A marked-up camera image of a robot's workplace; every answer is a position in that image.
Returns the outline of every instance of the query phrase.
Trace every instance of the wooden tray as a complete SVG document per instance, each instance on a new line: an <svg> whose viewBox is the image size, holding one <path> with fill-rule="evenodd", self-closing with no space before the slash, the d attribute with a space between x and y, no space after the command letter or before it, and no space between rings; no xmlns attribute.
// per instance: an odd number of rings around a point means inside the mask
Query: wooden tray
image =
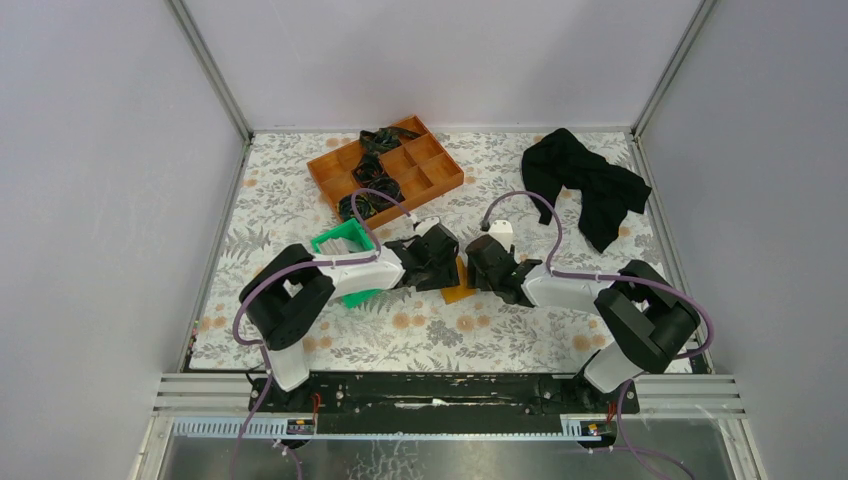
<svg viewBox="0 0 848 480"><path fill-rule="evenodd" d="M418 117L413 115L392 126L421 134L414 140L401 136L400 147L380 155L383 169L400 185L404 207L412 211L462 185L465 180L462 169ZM339 201L359 188L351 172L364 153L359 141L355 141L306 164L324 200L340 221L344 219L338 212ZM366 223L377 228L401 215L403 212L398 207L391 207L367 219Z"/></svg>

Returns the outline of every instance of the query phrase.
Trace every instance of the table surface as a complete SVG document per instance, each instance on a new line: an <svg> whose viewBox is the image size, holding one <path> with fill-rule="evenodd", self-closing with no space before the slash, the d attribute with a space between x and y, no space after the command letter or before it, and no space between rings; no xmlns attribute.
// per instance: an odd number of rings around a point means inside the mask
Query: table surface
<svg viewBox="0 0 848 480"><path fill-rule="evenodd" d="M419 218L437 215L464 249L481 234L480 220L492 200L523 189L520 161L543 133L441 133L438 140L465 172L465 184L416 209ZM634 169L624 133L578 133L577 138L610 163ZM309 241L338 224L312 181L306 162L356 141L354 134L258 134L235 202L207 303L196 325L191 369L246 369L262 361L256 347L232 337L238 294L283 248ZM647 261L663 272L650 212L630 212L619 238L597 253L577 229L580 192L563 189L556 211L564 238L555 256L558 268L613 272L630 259ZM501 203L492 220L515 230L516 255L544 259L556 239L555 224L538 223L525 197ZM376 230L381 241L410 236L401 217ZM258 337L248 321L246 338ZM612 337L600 317L562 308L505 305L481 293L451 305L439 291L382 292L348 309L333 302L324 309L303 343L313 370L576 372ZM676 361L670 372L690 372Z"/></svg>

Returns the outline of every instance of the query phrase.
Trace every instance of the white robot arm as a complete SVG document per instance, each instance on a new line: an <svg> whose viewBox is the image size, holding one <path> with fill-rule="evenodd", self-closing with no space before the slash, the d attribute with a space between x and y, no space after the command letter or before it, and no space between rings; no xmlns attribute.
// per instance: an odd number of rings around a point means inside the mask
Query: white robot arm
<svg viewBox="0 0 848 480"><path fill-rule="evenodd" d="M349 265L350 260L371 257L373 252L313 255L300 244L291 245L245 287L242 300L284 267L307 261L333 263L281 278L276 288L268 287L247 307L248 318L268 347L274 379L283 390L292 390L309 377L300 340L329 300L365 290L415 287L420 291L457 284L458 241L438 221L422 223L426 228L417 229L418 235L387 242L369 263ZM615 390L642 371L665 371L700 323L690 305L650 287L555 277L541 260L517 263L512 229L504 221L494 222L465 251L470 286L492 291L509 304L571 308L604 319L616 341L590 358L578 373L601 393ZM665 283L641 261L631 261L621 271ZM292 296L283 285L286 281L302 289ZM640 310L636 304L643 303L648 307Z"/></svg>

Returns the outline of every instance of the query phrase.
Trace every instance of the white wall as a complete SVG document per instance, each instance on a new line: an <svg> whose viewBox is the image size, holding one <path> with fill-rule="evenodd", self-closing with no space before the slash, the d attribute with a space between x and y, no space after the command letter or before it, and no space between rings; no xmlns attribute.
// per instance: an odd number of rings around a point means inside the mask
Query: white wall
<svg viewBox="0 0 848 480"><path fill-rule="evenodd" d="M623 126L698 0L190 0L254 128Z"/></svg>
<svg viewBox="0 0 848 480"><path fill-rule="evenodd" d="M845 478L848 3L719 2L645 135L773 480Z"/></svg>
<svg viewBox="0 0 848 480"><path fill-rule="evenodd" d="M0 477L126 478L240 141L165 2L0 6Z"/></svg>

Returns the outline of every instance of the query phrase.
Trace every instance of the black cloth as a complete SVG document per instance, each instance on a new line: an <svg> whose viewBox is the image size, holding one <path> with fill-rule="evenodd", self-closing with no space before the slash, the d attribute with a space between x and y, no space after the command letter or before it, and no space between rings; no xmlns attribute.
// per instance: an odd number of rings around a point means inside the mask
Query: black cloth
<svg viewBox="0 0 848 480"><path fill-rule="evenodd" d="M564 128L557 129L524 151L521 159L524 188L538 193L556 205L562 187L583 192L583 211L577 226L589 243L603 252L618 238L618 227L628 210L645 213L651 187L642 177L590 152ZM539 223L551 223L551 212L533 199L541 216Z"/></svg>

